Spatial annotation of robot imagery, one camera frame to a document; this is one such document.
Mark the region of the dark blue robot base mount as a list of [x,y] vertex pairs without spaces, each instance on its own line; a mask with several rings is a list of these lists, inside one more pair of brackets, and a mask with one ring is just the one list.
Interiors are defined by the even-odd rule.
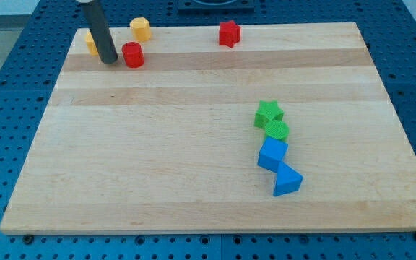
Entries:
[[254,10],[255,0],[177,0],[178,11]]

